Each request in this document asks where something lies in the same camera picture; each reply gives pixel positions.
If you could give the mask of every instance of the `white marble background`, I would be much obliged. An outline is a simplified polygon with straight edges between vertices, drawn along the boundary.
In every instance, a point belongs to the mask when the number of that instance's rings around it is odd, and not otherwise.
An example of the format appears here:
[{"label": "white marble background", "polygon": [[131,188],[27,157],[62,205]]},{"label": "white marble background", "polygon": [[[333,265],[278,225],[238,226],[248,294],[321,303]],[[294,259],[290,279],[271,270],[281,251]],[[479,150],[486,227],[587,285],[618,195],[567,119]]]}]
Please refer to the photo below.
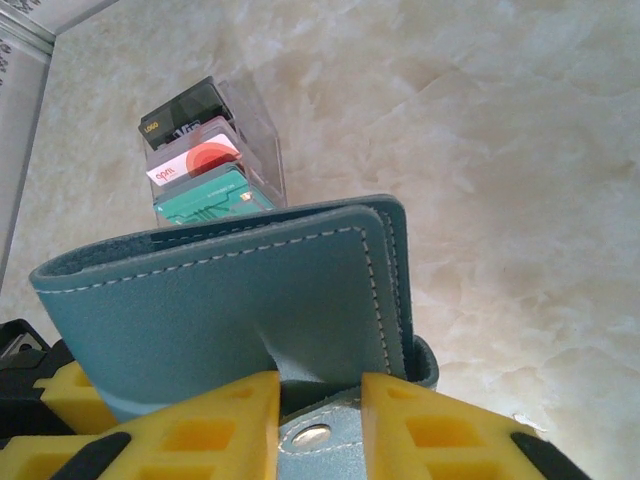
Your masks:
[{"label": "white marble background", "polygon": [[640,4],[222,3],[120,0],[59,39],[3,317],[55,338],[29,271],[151,226],[139,117],[244,62],[292,204],[405,203],[440,391],[529,419],[594,479],[636,478]]}]

